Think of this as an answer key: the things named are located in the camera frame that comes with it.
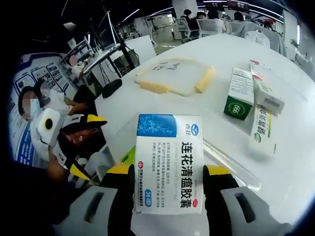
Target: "white medicine box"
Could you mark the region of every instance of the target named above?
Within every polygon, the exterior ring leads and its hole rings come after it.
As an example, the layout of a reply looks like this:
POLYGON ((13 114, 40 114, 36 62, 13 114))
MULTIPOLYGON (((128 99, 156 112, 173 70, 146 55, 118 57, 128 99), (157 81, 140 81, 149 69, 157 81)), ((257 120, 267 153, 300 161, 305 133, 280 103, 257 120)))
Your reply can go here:
POLYGON ((203 139, 200 116, 139 115, 135 151, 135 210, 201 213, 203 139))

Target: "desk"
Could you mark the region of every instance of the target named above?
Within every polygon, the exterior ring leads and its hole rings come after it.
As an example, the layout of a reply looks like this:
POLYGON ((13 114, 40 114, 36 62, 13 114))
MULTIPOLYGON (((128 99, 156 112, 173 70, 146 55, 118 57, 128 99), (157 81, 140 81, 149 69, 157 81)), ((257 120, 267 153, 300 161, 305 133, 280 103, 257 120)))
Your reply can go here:
POLYGON ((135 138, 136 128, 128 123, 136 122, 138 113, 199 112, 202 115, 204 139, 224 150, 260 178, 261 189, 257 195, 269 204, 275 219, 292 224, 305 212, 315 192, 315 84, 297 65, 257 43, 232 35, 216 34, 162 53, 125 75, 122 80, 122 87, 111 97, 103 99, 100 96, 95 101, 98 115, 106 117, 108 121, 103 132, 110 149, 111 145, 116 145, 116 150, 124 148, 124 140, 110 143, 110 139, 120 132, 130 133, 129 136, 135 138), (155 94, 142 90, 134 83, 139 71, 161 59, 172 57, 194 59, 213 66, 218 75, 203 94, 188 98, 172 93, 155 94), (248 155, 253 109, 245 121, 223 113, 232 68, 237 66, 249 70, 250 59, 272 69, 277 75, 271 82, 272 86, 280 89, 285 101, 278 118, 278 154, 269 161, 258 162, 248 155), (124 129, 126 125, 133 130, 124 129))

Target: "red logo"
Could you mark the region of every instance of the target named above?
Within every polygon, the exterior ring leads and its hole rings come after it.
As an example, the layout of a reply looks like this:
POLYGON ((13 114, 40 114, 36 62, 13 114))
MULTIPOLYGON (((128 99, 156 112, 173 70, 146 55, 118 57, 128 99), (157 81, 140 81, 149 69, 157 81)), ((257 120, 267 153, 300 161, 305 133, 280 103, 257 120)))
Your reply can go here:
POLYGON ((197 200, 197 198, 195 198, 194 200, 193 200, 193 202, 192 202, 192 206, 193 207, 196 207, 198 205, 198 200, 197 200))
POLYGON ((142 168, 143 168, 143 162, 142 162, 142 161, 139 161, 139 163, 138 163, 138 167, 139 167, 140 169, 142 169, 142 168))

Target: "yellow trim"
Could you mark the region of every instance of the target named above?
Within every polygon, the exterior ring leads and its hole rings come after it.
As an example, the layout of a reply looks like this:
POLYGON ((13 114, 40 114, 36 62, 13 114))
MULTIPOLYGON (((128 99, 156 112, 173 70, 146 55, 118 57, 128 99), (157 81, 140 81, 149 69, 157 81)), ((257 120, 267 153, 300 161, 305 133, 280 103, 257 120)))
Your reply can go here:
POLYGON ((109 169, 107 174, 128 174, 129 166, 114 166, 109 169))
POLYGON ((91 179, 87 177, 85 174, 83 174, 74 164, 72 164, 70 168, 70 172, 74 174, 75 176, 91 181, 91 179))
POLYGON ((213 166, 213 165, 206 165, 209 171, 209 175, 215 176, 215 175, 226 175, 230 174, 231 172, 222 167, 222 166, 213 166))
POLYGON ((107 120, 102 118, 102 117, 97 117, 94 115, 88 115, 87 122, 92 122, 92 121, 107 121, 107 120))
POLYGON ((54 122, 53 122, 53 126, 52 126, 50 129, 47 129, 47 128, 46 128, 45 124, 46 124, 46 121, 47 121, 48 119, 51 119, 51 118, 50 118, 50 117, 47 117, 47 118, 45 119, 45 121, 43 122, 43 127, 44 127, 47 131, 51 130, 51 129, 54 127, 54 122))

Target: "green label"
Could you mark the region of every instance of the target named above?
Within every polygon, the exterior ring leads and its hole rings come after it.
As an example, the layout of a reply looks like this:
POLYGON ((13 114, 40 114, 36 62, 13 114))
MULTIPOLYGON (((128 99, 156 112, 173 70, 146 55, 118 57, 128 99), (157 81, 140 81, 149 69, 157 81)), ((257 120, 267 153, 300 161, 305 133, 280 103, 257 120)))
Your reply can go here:
POLYGON ((258 133, 254 133, 254 138, 255 138, 255 140, 257 141, 257 142, 261 142, 261 136, 260 136, 260 134, 258 134, 258 133))
POLYGON ((245 113, 245 108, 242 104, 237 102, 232 102, 228 105, 229 111, 235 116, 241 116, 245 113))
POLYGON ((224 108, 224 113, 231 117, 245 120, 251 108, 252 105, 228 96, 224 108))
POLYGON ((120 159, 120 163, 124 165, 134 164, 134 156, 136 153, 136 146, 134 146, 125 156, 120 159))

